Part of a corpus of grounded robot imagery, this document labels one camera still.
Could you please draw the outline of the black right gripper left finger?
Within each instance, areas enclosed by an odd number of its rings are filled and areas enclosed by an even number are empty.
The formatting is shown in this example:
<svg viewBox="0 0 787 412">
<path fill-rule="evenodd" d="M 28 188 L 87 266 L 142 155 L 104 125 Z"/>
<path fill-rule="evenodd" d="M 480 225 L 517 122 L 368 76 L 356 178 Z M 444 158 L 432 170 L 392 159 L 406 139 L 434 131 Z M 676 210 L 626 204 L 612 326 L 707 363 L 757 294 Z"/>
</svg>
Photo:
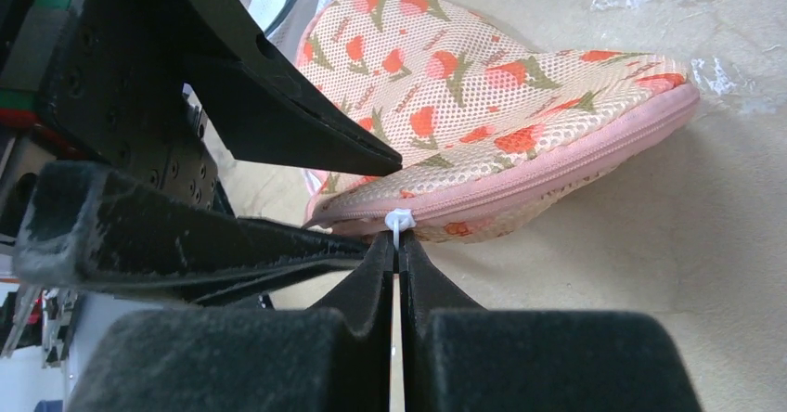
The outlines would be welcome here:
<svg viewBox="0 0 787 412">
<path fill-rule="evenodd" d="M 385 411 L 394 245 L 305 310 L 141 310 L 108 329 L 70 411 Z"/>
</svg>

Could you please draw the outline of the floral mesh laundry bag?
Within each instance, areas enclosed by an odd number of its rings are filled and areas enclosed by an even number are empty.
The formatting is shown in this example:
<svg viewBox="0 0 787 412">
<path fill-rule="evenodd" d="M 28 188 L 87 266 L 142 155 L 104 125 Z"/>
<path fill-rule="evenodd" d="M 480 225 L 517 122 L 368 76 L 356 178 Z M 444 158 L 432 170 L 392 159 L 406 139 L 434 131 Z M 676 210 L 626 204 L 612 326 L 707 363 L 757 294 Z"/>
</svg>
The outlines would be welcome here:
<svg viewBox="0 0 787 412">
<path fill-rule="evenodd" d="M 335 0 L 306 27 L 299 71 L 401 155 L 386 176 L 313 171 L 307 226 L 424 241 L 507 235 L 682 127 L 688 67 L 611 50 L 540 53 L 445 0 Z"/>
</svg>

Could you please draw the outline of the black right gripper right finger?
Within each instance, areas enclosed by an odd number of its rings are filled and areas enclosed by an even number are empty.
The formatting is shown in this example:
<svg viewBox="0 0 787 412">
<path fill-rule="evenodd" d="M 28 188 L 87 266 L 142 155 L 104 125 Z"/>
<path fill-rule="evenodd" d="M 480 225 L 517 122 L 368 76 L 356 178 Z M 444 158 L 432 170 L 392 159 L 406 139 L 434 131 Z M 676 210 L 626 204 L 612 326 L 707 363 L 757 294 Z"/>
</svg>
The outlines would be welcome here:
<svg viewBox="0 0 787 412">
<path fill-rule="evenodd" d="M 488 310 L 399 240 L 409 411 L 697 411 L 676 345 L 626 311 Z"/>
</svg>

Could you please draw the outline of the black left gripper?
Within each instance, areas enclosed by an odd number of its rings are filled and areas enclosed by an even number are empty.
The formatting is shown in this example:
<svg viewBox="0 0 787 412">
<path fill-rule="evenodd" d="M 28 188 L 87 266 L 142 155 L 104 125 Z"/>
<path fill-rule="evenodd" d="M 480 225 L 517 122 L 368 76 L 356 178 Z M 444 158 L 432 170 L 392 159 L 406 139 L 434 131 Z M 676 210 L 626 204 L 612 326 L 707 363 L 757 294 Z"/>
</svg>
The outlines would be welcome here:
<svg viewBox="0 0 787 412">
<path fill-rule="evenodd" d="M 400 170 L 401 155 L 298 72 L 239 0 L 179 6 L 186 81 L 235 158 Z M 207 306 L 358 267 L 361 241 L 226 214 L 207 121 L 135 0 L 1 0 L 1 234 L 18 234 L 16 275 Z"/>
</svg>

